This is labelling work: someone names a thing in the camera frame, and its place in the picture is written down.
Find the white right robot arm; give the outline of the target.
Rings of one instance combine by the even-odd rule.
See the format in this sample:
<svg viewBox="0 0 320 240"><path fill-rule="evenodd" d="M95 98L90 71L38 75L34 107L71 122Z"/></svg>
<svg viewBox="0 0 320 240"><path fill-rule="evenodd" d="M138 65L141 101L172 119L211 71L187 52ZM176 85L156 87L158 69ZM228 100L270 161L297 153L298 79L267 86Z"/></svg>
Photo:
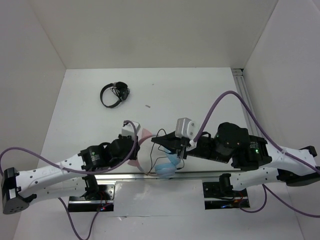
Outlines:
<svg viewBox="0 0 320 240"><path fill-rule="evenodd" d="M218 191L223 196L266 183L283 182L288 187L302 187L320 180L313 147L278 149L265 138L250 135L246 128L233 123L223 122L214 136L203 132L199 138L195 130L178 126L169 137L173 144L168 149L182 159L191 156L229 163L240 170L219 177Z"/></svg>

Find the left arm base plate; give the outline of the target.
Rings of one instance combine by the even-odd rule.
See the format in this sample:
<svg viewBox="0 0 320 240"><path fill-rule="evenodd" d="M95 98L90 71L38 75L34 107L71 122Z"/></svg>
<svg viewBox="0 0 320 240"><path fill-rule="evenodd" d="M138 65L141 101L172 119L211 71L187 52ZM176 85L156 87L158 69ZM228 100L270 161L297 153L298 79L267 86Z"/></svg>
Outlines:
<svg viewBox="0 0 320 240"><path fill-rule="evenodd" d="M115 181L103 181L98 183L99 191L91 199L70 196L68 200L68 211L71 213L85 212L113 212L114 198L116 192Z"/></svg>

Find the pink blue cat-ear headphones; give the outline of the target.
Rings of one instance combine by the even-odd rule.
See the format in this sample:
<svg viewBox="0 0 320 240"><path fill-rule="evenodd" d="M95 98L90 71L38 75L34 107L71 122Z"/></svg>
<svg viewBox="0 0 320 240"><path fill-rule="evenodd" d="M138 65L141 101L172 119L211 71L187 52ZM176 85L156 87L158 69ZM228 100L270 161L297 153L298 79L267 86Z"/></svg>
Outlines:
<svg viewBox="0 0 320 240"><path fill-rule="evenodd" d="M144 141L150 139L151 137L155 137L155 136L156 136L156 134L152 134L151 132L149 132L148 130L143 128L141 139L138 140L138 146L140 147ZM165 149L165 150L163 149L163 151L165 153L165 156L159 157L154 161L154 163L151 163L151 166L150 166L151 169L148 171L145 171L141 167L138 159L136 159L136 160L130 159L127 164L129 166L138 168L138 170L140 170L140 172L142 172L143 174L146 174L146 175L155 174L159 177L172 176L176 173L177 170L180 170L185 166L184 161L182 161L183 165L181 168L179 168L178 165L181 163L181 160L178 159L177 155L171 154L171 152L167 149ZM157 160L161 159L161 158L168 159L169 162L156 164Z"/></svg>

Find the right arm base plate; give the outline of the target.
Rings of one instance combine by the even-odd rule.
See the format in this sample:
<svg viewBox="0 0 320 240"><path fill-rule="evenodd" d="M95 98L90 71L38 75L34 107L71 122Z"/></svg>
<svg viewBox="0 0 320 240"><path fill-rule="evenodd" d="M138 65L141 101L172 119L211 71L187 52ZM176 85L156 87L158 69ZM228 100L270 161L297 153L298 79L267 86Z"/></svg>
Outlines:
<svg viewBox="0 0 320 240"><path fill-rule="evenodd" d="M247 190L220 191L218 182L203 182L204 207L206 210L249 208L250 202Z"/></svg>

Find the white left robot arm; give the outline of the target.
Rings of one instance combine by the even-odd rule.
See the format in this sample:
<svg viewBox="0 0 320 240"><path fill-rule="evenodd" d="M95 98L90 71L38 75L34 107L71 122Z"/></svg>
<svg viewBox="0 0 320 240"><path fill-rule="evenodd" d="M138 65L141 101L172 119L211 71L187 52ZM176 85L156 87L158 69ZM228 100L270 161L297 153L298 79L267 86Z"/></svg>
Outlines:
<svg viewBox="0 0 320 240"><path fill-rule="evenodd" d="M141 142L137 136L120 134L112 142L89 146L58 163L27 171L14 167L4 170L3 214L15 214L37 202L64 196L106 200L96 175L110 172L128 160L136 161Z"/></svg>

